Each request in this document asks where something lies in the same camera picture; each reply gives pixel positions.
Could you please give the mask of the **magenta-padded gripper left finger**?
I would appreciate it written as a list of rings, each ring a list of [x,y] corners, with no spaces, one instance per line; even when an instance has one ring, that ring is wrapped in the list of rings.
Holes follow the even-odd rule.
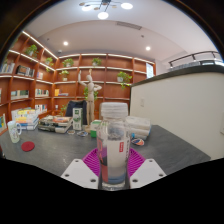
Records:
[[[100,162],[97,150],[93,149],[82,159],[74,159],[61,177],[84,188],[97,189],[99,185]]]

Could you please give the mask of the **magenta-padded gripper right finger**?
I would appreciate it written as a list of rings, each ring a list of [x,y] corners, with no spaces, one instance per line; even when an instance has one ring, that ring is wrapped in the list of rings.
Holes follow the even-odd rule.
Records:
[[[143,187],[166,176],[154,159],[145,159],[134,149],[130,149],[127,172],[131,189]]]

